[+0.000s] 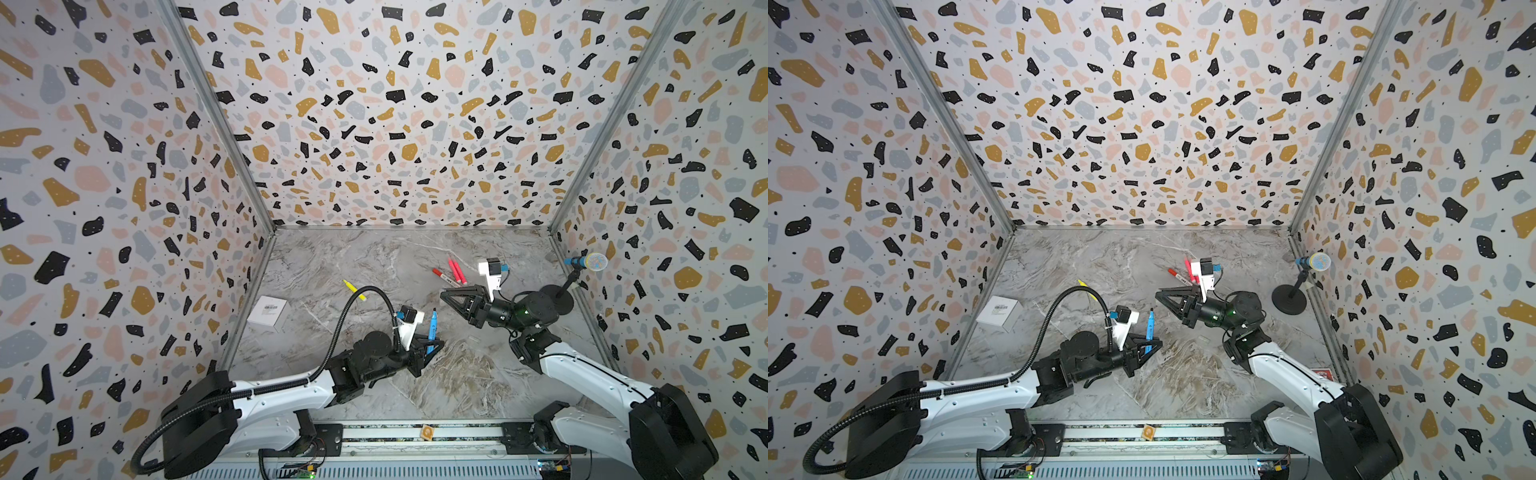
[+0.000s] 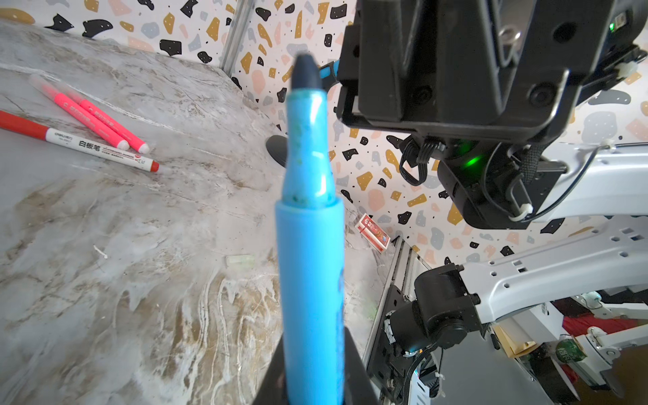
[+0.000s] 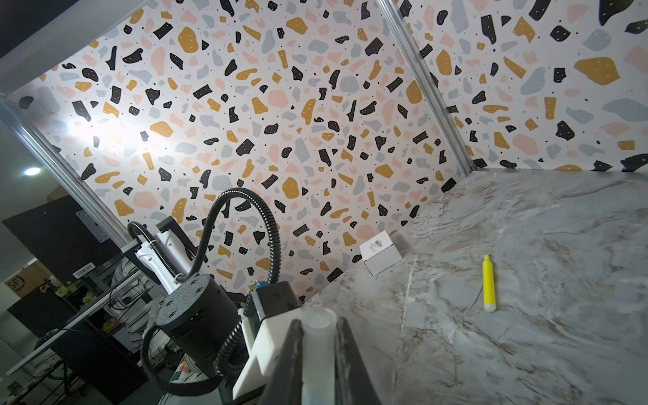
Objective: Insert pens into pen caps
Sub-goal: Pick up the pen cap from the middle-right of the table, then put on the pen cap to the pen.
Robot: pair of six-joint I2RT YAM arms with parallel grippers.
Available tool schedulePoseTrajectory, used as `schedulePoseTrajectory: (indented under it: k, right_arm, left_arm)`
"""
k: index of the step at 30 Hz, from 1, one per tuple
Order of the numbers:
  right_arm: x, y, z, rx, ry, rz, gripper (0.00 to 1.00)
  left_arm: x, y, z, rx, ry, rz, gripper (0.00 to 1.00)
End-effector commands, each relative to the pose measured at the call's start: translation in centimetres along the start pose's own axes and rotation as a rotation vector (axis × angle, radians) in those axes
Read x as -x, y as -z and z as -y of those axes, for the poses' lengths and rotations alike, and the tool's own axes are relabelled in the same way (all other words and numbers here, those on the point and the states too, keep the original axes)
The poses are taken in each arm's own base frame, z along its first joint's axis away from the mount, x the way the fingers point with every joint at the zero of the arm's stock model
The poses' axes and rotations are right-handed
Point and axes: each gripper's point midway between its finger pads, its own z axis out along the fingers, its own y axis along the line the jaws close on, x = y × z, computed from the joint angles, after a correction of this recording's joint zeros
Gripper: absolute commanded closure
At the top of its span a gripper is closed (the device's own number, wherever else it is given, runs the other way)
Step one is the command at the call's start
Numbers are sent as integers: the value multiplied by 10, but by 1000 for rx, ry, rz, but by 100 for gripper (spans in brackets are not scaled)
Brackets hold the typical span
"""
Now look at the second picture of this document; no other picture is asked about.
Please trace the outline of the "clear green pen cap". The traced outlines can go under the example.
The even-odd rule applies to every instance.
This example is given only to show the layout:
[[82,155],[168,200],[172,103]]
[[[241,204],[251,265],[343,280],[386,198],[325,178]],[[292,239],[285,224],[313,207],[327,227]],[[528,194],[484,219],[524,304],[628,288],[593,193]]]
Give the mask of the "clear green pen cap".
[[250,254],[228,255],[225,257],[225,264],[228,268],[252,268],[256,258]]

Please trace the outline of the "white red-tipped marker pen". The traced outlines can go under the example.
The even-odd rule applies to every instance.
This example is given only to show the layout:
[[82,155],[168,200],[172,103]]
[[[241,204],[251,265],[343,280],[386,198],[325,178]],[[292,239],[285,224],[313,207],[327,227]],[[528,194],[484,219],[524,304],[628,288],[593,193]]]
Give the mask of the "white red-tipped marker pen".
[[147,172],[155,173],[160,169],[160,164],[148,157],[49,128],[5,111],[1,112],[1,128]]

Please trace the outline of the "blue highlighter pen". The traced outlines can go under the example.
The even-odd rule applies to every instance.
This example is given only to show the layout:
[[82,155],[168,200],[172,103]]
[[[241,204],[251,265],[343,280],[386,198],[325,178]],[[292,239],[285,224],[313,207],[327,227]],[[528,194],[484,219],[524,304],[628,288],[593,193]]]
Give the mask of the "blue highlighter pen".
[[344,401],[344,205],[329,160],[327,93],[313,57],[295,59],[287,163],[275,207],[283,355],[291,404]]

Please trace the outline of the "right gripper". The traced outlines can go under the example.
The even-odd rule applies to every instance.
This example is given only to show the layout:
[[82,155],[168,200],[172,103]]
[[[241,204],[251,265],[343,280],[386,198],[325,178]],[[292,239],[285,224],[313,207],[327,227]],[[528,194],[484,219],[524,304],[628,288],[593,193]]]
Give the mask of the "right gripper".
[[510,144],[560,136],[624,1],[361,1],[337,117]]

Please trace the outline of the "pink highlighter pen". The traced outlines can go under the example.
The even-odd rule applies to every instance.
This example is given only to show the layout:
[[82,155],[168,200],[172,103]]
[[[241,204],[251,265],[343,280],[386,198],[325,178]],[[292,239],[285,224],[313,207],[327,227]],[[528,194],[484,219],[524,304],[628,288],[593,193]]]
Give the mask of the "pink highlighter pen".
[[48,80],[39,75],[32,74],[29,78],[29,83],[57,106],[66,111],[67,114],[82,123],[86,128],[89,128],[93,133],[99,135],[111,147],[119,150],[128,150],[130,148],[130,145],[124,138],[111,130],[111,128],[99,119],[92,116],[66,94],[55,88]]
[[146,155],[150,152],[150,147],[147,143],[145,143],[145,141],[134,135],[131,131],[118,123],[114,118],[112,118],[105,111],[101,110],[101,108],[93,104],[88,98],[80,94],[77,90],[64,83],[58,84],[57,87],[60,89],[60,91],[62,91],[62,93],[70,97],[92,116],[97,118],[99,121],[108,126],[108,128],[111,128],[112,131],[125,139],[128,142],[128,145],[132,149],[136,150],[140,155]]

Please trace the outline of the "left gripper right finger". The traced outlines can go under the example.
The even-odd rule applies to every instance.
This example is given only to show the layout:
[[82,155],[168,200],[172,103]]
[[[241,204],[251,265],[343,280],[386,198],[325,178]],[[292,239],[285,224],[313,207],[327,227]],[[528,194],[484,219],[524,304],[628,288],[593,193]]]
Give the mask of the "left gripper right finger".
[[344,328],[344,405],[378,405],[371,380],[366,372],[354,339]]

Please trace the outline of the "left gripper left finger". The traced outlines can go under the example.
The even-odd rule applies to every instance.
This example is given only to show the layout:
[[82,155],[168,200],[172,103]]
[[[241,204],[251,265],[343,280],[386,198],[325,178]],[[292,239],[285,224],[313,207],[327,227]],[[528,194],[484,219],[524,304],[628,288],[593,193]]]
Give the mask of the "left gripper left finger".
[[288,405],[285,377],[284,337],[278,341],[253,405]]

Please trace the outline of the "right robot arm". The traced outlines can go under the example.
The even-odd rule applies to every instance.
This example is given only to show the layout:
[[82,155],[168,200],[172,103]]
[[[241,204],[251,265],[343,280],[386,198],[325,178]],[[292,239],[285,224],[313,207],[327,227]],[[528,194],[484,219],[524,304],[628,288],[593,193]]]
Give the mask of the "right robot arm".
[[409,354],[645,285],[644,1],[359,1],[330,158],[348,327]]

